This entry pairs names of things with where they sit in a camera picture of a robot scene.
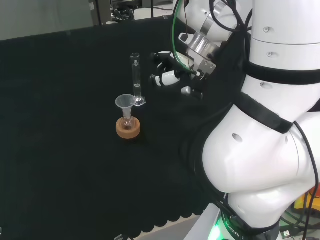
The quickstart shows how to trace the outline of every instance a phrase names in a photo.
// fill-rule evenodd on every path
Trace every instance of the green cable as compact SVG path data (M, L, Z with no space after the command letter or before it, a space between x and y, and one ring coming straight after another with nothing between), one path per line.
M183 67L188 73L191 73L193 75L197 75L197 72L194 70L191 70L189 67L187 67L186 65L184 65L182 63L182 61L180 60L180 58L178 57L177 54L177 50L176 50L176 45L175 45L175 25L176 25L176 19L180 10L180 6L183 0L177 0L178 5L176 7L175 13L174 13L174 17L173 17L173 24L172 24L172 48L173 48L173 54L175 56L175 59L178 61L178 63L181 65L181 67Z

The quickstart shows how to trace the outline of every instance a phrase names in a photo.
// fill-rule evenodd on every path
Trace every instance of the black strap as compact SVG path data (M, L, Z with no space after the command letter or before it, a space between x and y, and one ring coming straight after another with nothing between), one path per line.
M293 71L274 69L256 65L246 61L243 65L244 72L255 79L287 85L311 85L320 83L320 69L309 71Z
M292 122L282 119L273 111L269 110L243 92L241 92L235 99L234 105L236 105L238 109L247 114L250 118L272 130L277 131L278 133L285 134L293 126Z

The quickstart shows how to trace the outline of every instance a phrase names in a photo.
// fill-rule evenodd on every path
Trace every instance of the yellow object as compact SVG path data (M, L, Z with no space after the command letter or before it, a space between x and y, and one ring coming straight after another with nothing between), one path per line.
M310 200L311 200L311 194L308 193L308 197L307 197L307 201L306 201L307 208L309 207ZM305 195L299 197L294 203L294 208L297 210L300 210L300 209L302 210L304 208L304 201L305 201ZM320 212L320 198L319 197L315 197L315 199L313 200L312 208L314 210L317 210Z

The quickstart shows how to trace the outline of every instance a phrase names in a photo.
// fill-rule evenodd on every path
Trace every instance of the green led light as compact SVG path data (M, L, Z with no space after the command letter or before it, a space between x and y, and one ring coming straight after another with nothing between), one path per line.
M220 238L220 235L221 235L221 231L220 231L219 225L216 224L212 228L208 240L218 240Z

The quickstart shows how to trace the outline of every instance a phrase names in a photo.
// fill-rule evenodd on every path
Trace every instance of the wall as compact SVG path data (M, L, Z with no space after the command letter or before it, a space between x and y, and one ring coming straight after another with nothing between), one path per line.
M91 26L88 0L0 0L0 40Z

